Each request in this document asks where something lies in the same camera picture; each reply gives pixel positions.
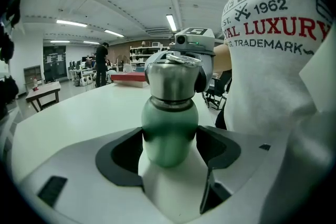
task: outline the camera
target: camera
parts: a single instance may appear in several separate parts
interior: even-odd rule
[[[209,28],[187,28],[175,34],[175,44],[171,50],[199,51],[203,54],[213,55],[215,36]]]

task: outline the ceiling light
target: ceiling light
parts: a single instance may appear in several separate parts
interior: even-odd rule
[[[51,40],[50,43],[70,43],[68,40]]]
[[[173,32],[177,31],[173,15],[168,14],[167,15],[167,20],[168,20],[168,22],[170,24],[170,28],[172,29],[172,31]]]
[[[88,25],[85,25],[85,24],[79,24],[79,23],[69,22],[67,20],[57,20],[56,23],[58,23],[58,24],[65,24],[65,25],[76,25],[76,26],[81,26],[81,27],[87,27],[88,26]]]
[[[112,31],[110,31],[110,30],[105,30],[104,32],[109,33],[109,34],[112,34],[112,35],[115,35],[115,36],[117,36],[117,37],[124,37],[123,35],[117,34],[117,33],[112,32]]]
[[[93,41],[83,41],[83,42],[87,44],[99,44],[99,42],[93,42]]]

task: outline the person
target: person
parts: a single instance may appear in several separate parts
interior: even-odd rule
[[[224,107],[229,131],[288,133],[316,112],[299,72],[332,24],[324,0],[229,0],[222,14],[224,44],[214,71],[232,69]]]
[[[112,68],[111,62],[109,59],[106,59],[106,67],[107,67],[107,70],[110,70]]]
[[[85,67],[86,68],[92,68],[92,62],[91,62],[92,58],[87,57],[86,61],[85,61]]]
[[[97,48],[96,52],[96,63],[95,67],[97,70],[97,75],[96,75],[96,86],[99,88],[100,86],[105,86],[106,85],[106,65],[105,65],[105,60],[106,60],[106,55],[108,54],[107,48],[109,45],[104,42],[101,46]]]

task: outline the white chair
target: white chair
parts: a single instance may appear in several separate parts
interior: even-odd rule
[[[112,74],[117,74],[117,72],[115,70],[112,70],[112,69],[106,72],[106,76],[107,76],[106,82],[107,83],[111,83],[112,82],[112,80],[111,80],[111,75]]]
[[[125,63],[124,64],[124,72],[133,72],[132,66],[128,63]]]

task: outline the gray floor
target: gray floor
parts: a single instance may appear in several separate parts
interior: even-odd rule
[[[59,101],[60,102],[65,100],[65,99],[76,96],[78,94],[84,93],[86,91],[86,87],[75,87],[73,85],[72,81],[61,82],[61,87],[62,88],[59,91]],[[93,84],[90,84],[90,85],[87,86],[88,91],[91,90],[91,89],[93,89]],[[25,98],[26,97],[24,95],[24,96],[20,97],[18,100],[16,100],[17,105],[19,106],[24,119],[36,114],[36,111],[33,108],[33,106],[30,103],[27,103]],[[46,97],[41,98],[40,101],[41,101],[41,104],[45,104],[45,103],[50,102],[54,99],[55,99],[55,95],[51,94],[51,95],[48,95]],[[211,114],[211,117],[212,117],[213,121],[215,122],[219,111],[213,110],[213,109],[210,108],[209,112]]]

